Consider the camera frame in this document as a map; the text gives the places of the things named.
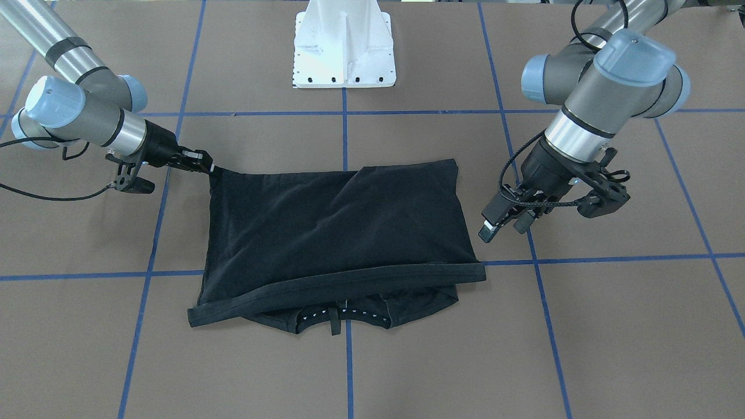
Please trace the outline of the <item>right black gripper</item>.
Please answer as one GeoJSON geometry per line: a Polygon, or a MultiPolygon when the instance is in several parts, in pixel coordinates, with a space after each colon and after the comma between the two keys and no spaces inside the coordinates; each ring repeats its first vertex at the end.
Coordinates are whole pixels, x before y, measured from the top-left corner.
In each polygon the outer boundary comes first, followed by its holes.
{"type": "Polygon", "coordinates": [[[148,120],[144,143],[139,151],[139,161],[156,168],[167,165],[202,174],[211,174],[215,169],[214,160],[207,151],[180,149],[175,133],[148,120]]]}

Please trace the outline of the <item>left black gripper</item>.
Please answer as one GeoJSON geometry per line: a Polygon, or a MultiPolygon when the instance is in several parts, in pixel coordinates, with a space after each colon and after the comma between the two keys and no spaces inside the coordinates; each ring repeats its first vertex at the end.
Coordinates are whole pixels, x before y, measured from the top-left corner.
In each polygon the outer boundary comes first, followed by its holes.
{"type": "Polygon", "coordinates": [[[544,135],[537,135],[521,164],[521,183],[516,187],[516,196],[509,189],[501,189],[492,197],[481,213],[484,224],[479,238],[490,243],[496,233],[515,218],[514,229],[521,235],[527,233],[540,217],[540,211],[532,208],[522,212],[522,206],[515,201],[559,202],[572,188],[570,181],[577,177],[581,165],[582,162],[557,151],[544,135]]]}

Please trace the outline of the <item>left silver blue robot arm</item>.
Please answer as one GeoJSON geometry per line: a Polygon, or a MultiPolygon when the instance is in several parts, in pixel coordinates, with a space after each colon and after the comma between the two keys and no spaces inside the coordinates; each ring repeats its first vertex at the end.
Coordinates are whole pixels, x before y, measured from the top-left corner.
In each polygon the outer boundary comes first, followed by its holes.
{"type": "Polygon", "coordinates": [[[610,171],[617,151],[611,141],[631,118],[657,118],[677,111],[691,92],[689,75],[676,54],[646,36],[656,24],[686,7],[684,1],[618,1],[580,31],[556,55],[533,56],[521,75],[523,95],[556,105],[551,123],[519,148],[527,151],[519,182],[498,180],[484,208],[483,242],[514,222],[519,233],[559,207],[586,218],[620,209],[630,195],[626,170],[610,171]]]}

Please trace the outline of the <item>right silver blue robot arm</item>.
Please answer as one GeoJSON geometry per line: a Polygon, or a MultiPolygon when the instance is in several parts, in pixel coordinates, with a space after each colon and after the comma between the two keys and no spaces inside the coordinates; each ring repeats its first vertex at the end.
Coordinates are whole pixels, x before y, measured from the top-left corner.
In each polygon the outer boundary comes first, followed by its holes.
{"type": "Polygon", "coordinates": [[[17,140],[39,150],[89,143],[133,171],[147,164],[212,172],[206,151],[178,145],[174,133],[140,116],[147,106],[142,84],[115,74],[48,3],[3,1],[1,11],[55,72],[34,83],[13,117],[17,140]]]}

